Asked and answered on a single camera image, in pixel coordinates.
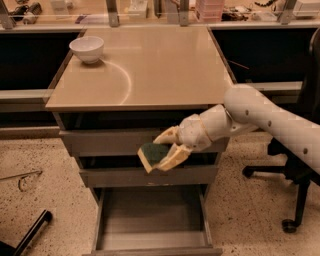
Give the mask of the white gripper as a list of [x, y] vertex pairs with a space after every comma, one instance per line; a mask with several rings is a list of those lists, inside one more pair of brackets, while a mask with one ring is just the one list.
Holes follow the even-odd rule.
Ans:
[[173, 144], [167, 155], [156, 165], [161, 171], [168, 171], [184, 162], [192, 151], [200, 152], [212, 142], [199, 115], [185, 118], [178, 126], [172, 126], [154, 139], [156, 144]]

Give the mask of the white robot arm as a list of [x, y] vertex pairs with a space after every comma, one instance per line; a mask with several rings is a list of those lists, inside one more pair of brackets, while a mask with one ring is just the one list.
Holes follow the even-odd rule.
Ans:
[[284, 110], [255, 88], [240, 84], [224, 94], [224, 103], [185, 118], [159, 135], [157, 144], [170, 144], [157, 165], [167, 171], [193, 152], [202, 151], [223, 137], [261, 128], [271, 134], [315, 172], [320, 173], [320, 125]]

